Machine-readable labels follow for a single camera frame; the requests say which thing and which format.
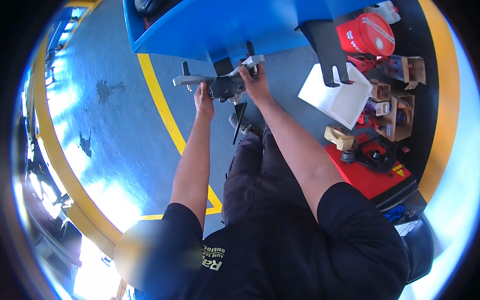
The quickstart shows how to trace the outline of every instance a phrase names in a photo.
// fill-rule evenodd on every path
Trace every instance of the white bin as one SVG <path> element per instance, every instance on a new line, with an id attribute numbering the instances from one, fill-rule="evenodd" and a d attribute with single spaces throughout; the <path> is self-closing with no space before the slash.
<path id="1" fill-rule="evenodd" d="M 352 130 L 372 92 L 373 86 L 351 63 L 347 63 L 348 77 L 355 84 L 343 84 L 336 70 L 334 81 L 339 87 L 324 84 L 322 69 L 317 63 L 313 66 L 301 88 L 298 98 L 311 104 L 331 118 Z"/>

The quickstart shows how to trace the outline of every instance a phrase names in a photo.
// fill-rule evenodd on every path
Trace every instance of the red bucket lid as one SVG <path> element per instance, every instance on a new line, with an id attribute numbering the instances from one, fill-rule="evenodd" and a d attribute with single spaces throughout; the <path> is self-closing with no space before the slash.
<path id="1" fill-rule="evenodd" d="M 395 37 L 385 19 L 374 12 L 358 16 L 359 30 L 369 52 L 377 56 L 390 56 L 395 50 Z"/>

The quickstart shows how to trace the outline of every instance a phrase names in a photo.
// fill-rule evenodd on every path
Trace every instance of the cardboard box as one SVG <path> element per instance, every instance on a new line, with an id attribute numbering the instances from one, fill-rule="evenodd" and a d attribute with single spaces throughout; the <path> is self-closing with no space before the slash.
<path id="1" fill-rule="evenodd" d="M 405 90 L 414 89 L 419 82 L 427 84 L 425 61 L 420 56 L 392 55 L 382 66 L 387 76 L 408 83 Z"/>
<path id="2" fill-rule="evenodd" d="M 386 126 L 385 130 L 377 130 L 377 132 L 384 137 L 386 137 L 391 142 L 396 142 L 403 140 L 412 134 L 412 125 L 413 125 L 413 111 L 415 108 L 415 96 L 409 92 L 405 91 L 396 91 L 392 92 L 393 95 L 405 100 L 409 107 L 411 107 L 411 120 L 410 123 L 406 121 L 396 122 L 396 116 L 399 111 L 398 101 L 395 97 L 392 97 L 390 100 L 391 103 L 391 112 L 388 115 L 382 116 L 383 125 Z"/>
<path id="3" fill-rule="evenodd" d="M 337 150 L 346 151 L 352 149 L 355 136 L 345 129 L 337 126 L 327 126 L 324 138 L 336 145 Z"/>
<path id="4" fill-rule="evenodd" d="M 370 83 L 373 85 L 372 93 L 370 98 L 377 102 L 389 101 L 390 95 L 385 92 L 391 92 L 392 87 L 389 84 L 378 81 L 377 79 L 370 79 Z"/>

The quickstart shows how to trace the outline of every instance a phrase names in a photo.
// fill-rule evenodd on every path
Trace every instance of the white plastic container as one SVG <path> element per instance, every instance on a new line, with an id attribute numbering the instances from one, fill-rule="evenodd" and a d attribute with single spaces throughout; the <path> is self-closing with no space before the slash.
<path id="1" fill-rule="evenodd" d="M 383 1 L 376 5 L 370 5 L 363 9 L 364 12 L 375 12 L 381 15 L 389 24 L 400 21 L 401 17 L 391 1 Z"/>
<path id="2" fill-rule="evenodd" d="M 339 87 L 327 87 L 322 76 L 322 68 L 313 66 L 301 88 L 298 98 L 311 104 L 326 115 L 352 130 L 372 92 L 373 86 L 351 63 L 347 63 L 348 77 L 355 84 L 343 84 L 337 72 L 334 81 Z"/>

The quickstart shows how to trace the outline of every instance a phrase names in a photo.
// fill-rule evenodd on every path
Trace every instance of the yellow warning sticker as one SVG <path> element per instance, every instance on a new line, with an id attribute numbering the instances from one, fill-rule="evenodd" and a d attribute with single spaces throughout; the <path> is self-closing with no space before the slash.
<path id="1" fill-rule="evenodd" d="M 399 169 L 401 169 L 401 168 L 403 168 L 403 165 L 402 165 L 402 164 L 400 164 L 400 165 L 396 166 L 395 168 L 393 168 L 392 171 L 393 171 L 393 172 L 396 172 L 397 170 L 399 170 Z"/>

